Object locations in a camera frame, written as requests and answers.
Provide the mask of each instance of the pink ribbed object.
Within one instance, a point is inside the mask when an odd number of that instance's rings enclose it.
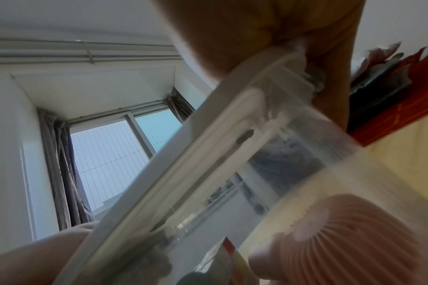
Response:
[[[295,285],[419,285],[420,260],[411,230],[351,194],[318,201],[249,256],[258,277]]]

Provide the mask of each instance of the yellow surface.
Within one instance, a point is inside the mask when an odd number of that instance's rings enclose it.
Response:
[[[375,142],[367,150],[428,199],[428,116]],[[331,170],[316,173],[272,208],[239,248],[242,256],[247,259],[254,245],[277,232],[287,231],[319,198],[319,192],[329,195],[345,190]]]

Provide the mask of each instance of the transparent plastic container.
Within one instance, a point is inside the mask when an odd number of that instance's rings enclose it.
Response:
[[[224,236],[246,258],[284,232],[292,284],[428,285],[428,201],[311,107],[322,80],[280,48],[233,70],[54,284],[175,285]]]

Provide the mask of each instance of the window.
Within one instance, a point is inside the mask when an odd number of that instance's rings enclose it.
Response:
[[[71,135],[76,167],[95,219],[105,215],[145,168],[146,148],[151,149],[148,153],[158,152],[181,127],[169,109],[136,118],[128,113],[113,121]],[[135,133],[144,134],[145,146]]]

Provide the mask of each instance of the curtain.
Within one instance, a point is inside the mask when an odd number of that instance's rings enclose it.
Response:
[[[182,123],[194,112],[194,108],[173,88],[171,94],[165,99],[165,104]]]
[[[70,124],[38,110],[59,229],[94,221],[76,169]]]

